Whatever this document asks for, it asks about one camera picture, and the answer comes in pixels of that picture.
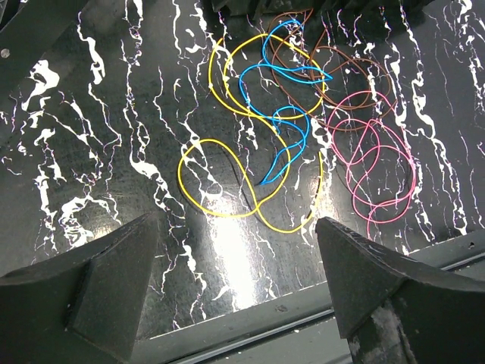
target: yellow string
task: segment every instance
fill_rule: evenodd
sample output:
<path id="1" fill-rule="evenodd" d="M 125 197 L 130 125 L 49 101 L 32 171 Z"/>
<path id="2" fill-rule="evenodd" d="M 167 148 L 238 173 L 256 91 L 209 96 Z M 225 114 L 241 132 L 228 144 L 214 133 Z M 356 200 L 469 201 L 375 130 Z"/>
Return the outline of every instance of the yellow string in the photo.
<path id="1" fill-rule="evenodd" d="M 226 87 L 226 91 L 227 91 L 227 94 L 229 95 L 229 97 L 236 103 L 236 105 L 238 105 L 242 110 L 246 110 L 246 111 L 240 111 L 240 110 L 237 110 L 235 108 L 232 108 L 231 106 L 229 106 L 214 90 L 214 87 L 213 87 L 213 84 L 212 84 L 212 77 L 211 77 L 211 73 L 212 73 L 212 65 L 213 65 L 213 60 L 214 60 L 214 54 L 216 53 L 217 51 L 217 48 L 220 47 L 220 44 L 222 42 L 222 38 L 219 39 L 219 41 L 217 42 L 217 45 L 214 47 L 214 49 L 212 50 L 212 53 L 211 53 L 211 57 L 209 59 L 209 70 L 208 70 L 208 81 L 209 81 L 209 89 L 212 91 L 212 93 L 214 94 L 215 98 L 227 109 L 231 110 L 232 112 L 236 112 L 237 114 L 239 115 L 244 115 L 244 116 L 249 116 L 251 118 L 257 118 L 259 121 L 261 121 L 262 123 L 264 123 L 267 127 L 269 127 L 271 129 L 271 131 L 274 133 L 274 135 L 278 138 L 278 140 L 281 142 L 281 144 L 283 144 L 283 147 L 284 149 L 286 150 L 286 157 L 288 158 L 288 161 L 291 159 L 291 155 L 289 153 L 289 150 L 287 149 L 287 144 L 285 143 L 285 141 L 283 140 L 283 138 L 281 138 L 281 136 L 278 134 L 277 130 L 271 125 L 269 124 L 263 117 L 255 114 L 254 112 L 252 112 L 251 110 L 249 109 L 245 109 L 240 103 L 237 102 L 237 100 L 234 99 L 234 97 L 232 96 L 232 94 L 230 93 L 230 90 L 229 90 L 229 85 L 227 83 L 227 79 L 228 77 L 226 77 L 226 72 L 227 72 L 227 66 L 230 62 L 231 59 L 233 59 L 233 56 L 242 48 L 244 47 L 245 45 L 249 44 L 250 42 L 253 42 L 255 41 L 256 39 L 258 38 L 261 38 L 263 36 L 268 36 L 266 33 L 263 33 L 263 34 L 259 34 L 257 36 L 254 36 L 252 37 L 250 40 L 244 42 L 243 44 L 241 44 L 240 46 L 238 46 L 229 56 L 229 58 L 226 60 L 226 64 L 224 65 L 224 72 L 223 72 L 223 80 L 224 80 L 224 85 Z M 297 52 L 301 53 L 302 55 L 304 55 L 306 58 L 310 58 L 310 56 L 308 54 L 306 54 L 305 52 L 303 52 L 302 50 L 296 48 L 295 46 L 293 46 L 292 44 L 288 43 L 288 42 L 285 42 L 283 39 L 281 39 L 280 37 L 278 36 L 275 36 L 275 35 L 271 35 L 272 37 L 274 37 L 276 40 L 280 41 L 280 42 L 283 42 L 285 45 L 289 46 L 291 49 L 294 49 L 296 50 Z M 318 63 L 316 61 L 313 61 L 315 67 L 318 67 L 320 68 L 320 66 L 318 65 Z M 322 81 L 322 90 L 324 90 L 325 88 L 325 84 L 324 82 Z M 311 113 L 313 112 L 320 104 L 321 104 L 321 101 L 322 101 L 322 98 L 320 98 L 320 100 L 318 101 L 318 103 L 314 106 L 314 108 L 309 111 L 308 113 Z M 300 118 L 302 116 L 304 116 L 305 114 L 300 114 L 300 115 L 293 115 L 293 116 L 290 116 L 290 117 L 280 117 L 279 119 L 281 120 L 294 120 L 294 119 L 297 119 L 297 118 Z M 251 196 L 252 196 L 252 201 L 254 202 L 254 209 L 249 211 L 249 212 L 246 212 L 246 213 L 243 213 L 243 214 L 224 214 L 222 212 L 216 212 L 216 211 L 213 211 L 213 210 L 210 210 L 210 209 L 207 209 L 205 208 L 204 206 L 202 206 L 198 201 L 196 201 L 191 195 L 190 193 L 187 191 L 187 189 L 185 188 L 185 185 L 183 184 L 183 180 L 182 180 L 182 165 L 183 163 L 187 163 L 189 161 L 189 159 L 187 158 L 188 155 L 191 153 L 191 151 L 194 150 L 194 148 L 198 147 L 198 146 L 202 146 L 202 144 L 204 143 L 215 143 L 215 144 L 218 144 L 219 146 L 221 146 L 222 148 L 226 149 L 229 154 L 234 158 L 234 160 L 236 161 L 239 169 L 241 170 L 242 172 L 242 177 L 243 177 L 243 180 L 248 184 L 248 187 L 249 187 L 249 191 L 251 193 Z M 321 188 L 322 188 L 322 184 L 323 184 L 323 176 L 324 176 L 324 166 L 323 166 L 323 160 L 322 160 L 322 157 L 321 157 L 321 153 L 319 152 L 318 153 L 318 161 L 319 161 L 319 165 L 320 165 L 320 174 L 319 174 L 319 181 L 318 181 L 318 188 L 317 188 L 317 192 L 316 192 L 316 197 L 315 197 L 315 201 L 314 201 L 314 206 L 317 205 L 318 203 L 318 198 L 321 194 Z M 229 146 L 227 146 L 226 144 L 224 144 L 223 142 L 221 142 L 220 140 L 216 140 L 216 139 L 203 139 L 203 140 L 199 140 L 199 141 L 196 141 L 194 142 L 185 152 L 184 154 L 182 155 L 182 158 L 180 159 L 179 161 L 179 165 L 177 167 L 177 179 L 178 179 L 178 183 L 180 185 L 180 189 L 183 191 L 183 193 L 185 194 L 185 196 L 187 197 L 187 199 L 193 203 L 195 206 L 197 206 L 199 209 L 201 209 L 203 212 L 205 212 L 206 214 L 209 214 L 209 215 L 213 215 L 213 216 L 217 216 L 217 217 L 222 217 L 222 218 L 246 218 L 248 216 L 251 216 L 251 215 L 254 215 L 256 212 L 258 213 L 259 217 L 261 218 L 261 220 L 264 222 L 264 224 L 266 226 L 268 226 L 271 230 L 273 231 L 276 231 L 278 233 L 282 233 L 282 234 L 292 234 L 292 233 L 295 233 L 297 232 L 298 230 L 300 230 L 304 225 L 306 225 L 312 218 L 313 218 L 313 215 L 314 215 L 314 209 L 313 208 L 310 208 L 310 213 L 308 214 L 307 218 L 297 227 L 291 229 L 291 230 L 282 230 L 282 229 L 279 229 L 278 227 L 275 227 L 273 226 L 268 220 L 266 220 L 266 218 L 263 216 L 260 208 L 263 206 L 263 204 L 265 204 L 267 201 L 269 201 L 270 199 L 272 199 L 277 193 L 278 191 L 281 189 L 281 187 L 283 186 L 286 178 L 288 177 L 288 173 L 289 173 L 289 169 L 290 169 L 290 165 L 288 166 L 288 168 L 285 170 L 285 173 L 283 175 L 283 178 L 281 179 L 281 181 L 279 182 L 279 184 L 277 185 L 276 189 L 267 197 L 263 198 L 261 201 L 258 201 L 258 198 L 256 197 L 256 193 L 255 193 L 255 190 L 254 190 L 254 187 L 252 186 L 251 184 L 251 181 L 249 180 L 248 178 L 248 175 L 246 173 L 246 170 L 245 168 L 243 167 L 243 164 L 241 163 L 241 161 L 237 158 L 237 155 L 231 150 L 231 148 Z"/>

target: pink cable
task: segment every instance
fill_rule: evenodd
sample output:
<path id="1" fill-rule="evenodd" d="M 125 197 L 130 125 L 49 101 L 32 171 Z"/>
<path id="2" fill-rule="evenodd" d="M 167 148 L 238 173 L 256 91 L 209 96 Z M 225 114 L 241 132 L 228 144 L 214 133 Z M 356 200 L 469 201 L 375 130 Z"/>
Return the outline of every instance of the pink cable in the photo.
<path id="1" fill-rule="evenodd" d="M 340 106 L 344 102 L 346 102 L 347 100 L 350 100 L 352 97 L 355 97 L 355 96 L 361 95 L 361 94 L 365 94 L 365 93 L 372 93 L 372 91 L 368 91 L 368 90 L 359 91 L 359 92 L 353 93 L 350 96 L 345 97 L 335 107 L 335 109 L 332 110 L 332 113 L 330 114 L 330 117 L 327 120 L 327 124 L 331 125 L 333 116 L 335 115 L 336 111 L 340 108 Z M 378 96 L 380 96 L 390 108 L 392 108 L 392 105 L 389 102 L 389 100 L 386 98 L 386 96 L 384 96 L 382 93 L 378 93 L 378 92 L 376 92 L 376 94 Z M 371 232 L 370 232 L 371 222 L 373 222 L 375 224 L 387 224 L 387 223 L 396 221 L 397 219 L 401 218 L 408 211 L 409 205 L 411 204 L 412 193 L 413 193 L 413 191 L 416 187 L 416 167 L 415 167 L 413 157 L 411 155 L 411 151 L 406 146 L 404 141 L 396 134 L 396 132 L 394 132 L 394 130 L 392 130 L 391 128 L 384 125 L 381 120 L 370 119 L 367 122 L 359 120 L 359 119 L 354 119 L 354 118 L 347 118 L 345 120 L 341 120 L 334 127 L 334 129 L 332 131 L 332 139 L 334 139 L 334 134 L 335 134 L 336 130 L 340 127 L 340 125 L 344 124 L 344 123 L 348 123 L 349 121 L 354 121 L 356 123 L 360 123 L 360 124 L 365 125 L 364 132 L 362 133 L 360 140 L 358 141 L 358 145 L 355 148 L 355 151 L 353 152 L 350 160 L 347 161 L 343 157 L 342 153 L 340 153 L 340 151 L 336 147 L 335 143 L 331 143 L 331 146 L 332 146 L 332 150 L 335 152 L 337 158 L 346 166 L 346 185 L 347 185 L 347 188 L 349 189 L 350 193 L 352 194 L 352 207 L 353 207 L 355 213 L 358 216 L 360 216 L 361 218 L 363 218 L 364 220 L 367 221 L 367 235 L 370 238 L 370 236 L 371 236 Z M 377 126 L 377 125 L 380 127 L 380 129 L 384 129 L 390 135 L 391 139 L 393 139 L 395 141 L 396 145 L 398 145 L 398 147 L 401 146 L 403 150 L 401 150 L 400 148 L 396 148 L 395 146 L 381 144 L 380 138 L 379 138 L 379 133 L 377 132 L 377 130 L 375 128 L 375 126 Z M 355 159 L 355 157 L 357 155 L 357 151 L 360 149 L 362 140 L 367 135 L 368 131 L 370 131 L 377 138 L 377 145 L 370 148 L 359 159 Z M 397 152 L 398 155 L 402 155 L 406 159 L 406 161 L 409 163 L 409 166 L 411 167 L 411 173 L 412 173 L 411 177 L 412 177 L 412 179 L 411 179 L 411 186 L 409 188 L 409 191 L 403 197 L 399 197 L 399 198 L 395 198 L 395 199 L 388 199 L 387 201 L 375 204 L 375 203 L 372 203 L 370 201 L 363 200 L 358 195 L 358 189 L 361 187 L 362 181 L 371 173 L 371 171 L 374 169 L 375 165 L 377 164 L 377 161 L 379 160 L 379 157 L 380 157 L 380 150 L 381 149 L 391 149 L 394 152 Z M 362 162 L 369 155 L 369 153 L 373 152 L 374 150 L 377 150 L 377 153 L 376 153 L 374 160 L 372 162 L 372 166 L 368 170 L 365 171 L 364 175 L 357 181 L 357 184 L 352 188 L 350 186 L 350 182 L 351 182 L 351 179 L 352 179 L 352 173 L 351 173 L 350 168 L 353 165 L 357 165 L 360 162 Z M 371 210 L 369 211 L 369 213 L 367 215 L 363 215 L 357 209 L 357 206 L 356 206 L 357 201 L 360 201 L 364 205 L 369 206 L 371 208 Z M 387 219 L 387 220 L 376 220 L 375 218 L 373 218 L 376 210 L 385 209 L 387 206 L 392 206 L 392 205 L 395 205 L 397 207 L 397 204 L 400 203 L 400 202 L 403 202 L 403 201 L 405 201 L 405 208 L 394 218 L 390 218 L 390 219 Z"/>

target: bolt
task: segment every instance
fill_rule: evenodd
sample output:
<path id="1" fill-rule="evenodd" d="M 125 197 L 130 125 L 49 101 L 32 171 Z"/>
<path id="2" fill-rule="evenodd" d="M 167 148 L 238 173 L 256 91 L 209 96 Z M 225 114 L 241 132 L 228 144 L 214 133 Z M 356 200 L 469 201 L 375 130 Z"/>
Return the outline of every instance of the bolt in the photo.
<path id="1" fill-rule="evenodd" d="M 7 48 L 2 49 L 2 50 L 0 51 L 0 56 L 1 56 L 2 58 L 8 58 L 8 57 L 10 56 L 10 49 L 7 49 Z"/>

